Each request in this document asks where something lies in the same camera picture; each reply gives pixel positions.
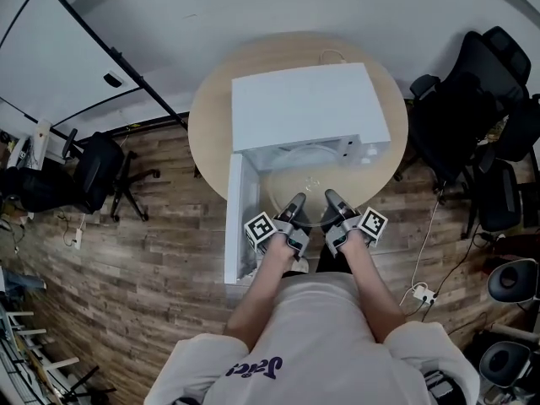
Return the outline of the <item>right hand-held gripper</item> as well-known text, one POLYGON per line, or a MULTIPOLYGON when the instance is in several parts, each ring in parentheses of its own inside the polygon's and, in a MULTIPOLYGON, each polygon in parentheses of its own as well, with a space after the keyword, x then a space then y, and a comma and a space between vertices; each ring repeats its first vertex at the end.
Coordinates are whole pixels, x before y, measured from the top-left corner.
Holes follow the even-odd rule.
POLYGON ((388 223, 388 219, 373 208, 367 208, 364 214, 354 210, 336 191, 325 190, 327 210, 323 214, 323 224, 331 228, 325 233, 326 246, 335 257, 338 250, 346 243, 348 234, 353 230, 361 232, 364 243, 378 243, 388 223))

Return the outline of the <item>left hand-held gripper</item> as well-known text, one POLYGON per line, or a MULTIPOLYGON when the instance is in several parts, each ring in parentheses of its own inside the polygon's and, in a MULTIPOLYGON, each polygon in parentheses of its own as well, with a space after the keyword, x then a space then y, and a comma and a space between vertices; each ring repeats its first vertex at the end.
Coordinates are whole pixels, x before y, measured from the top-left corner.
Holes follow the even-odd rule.
POLYGON ((264 255, 267 244, 275 234, 285 236, 286 244, 294 250, 294 257, 299 260, 310 242, 309 236, 294 224, 307 224, 304 213, 306 195, 297 193, 283 210, 273 219, 266 212, 258 214, 244 225, 246 238, 253 251, 264 255))

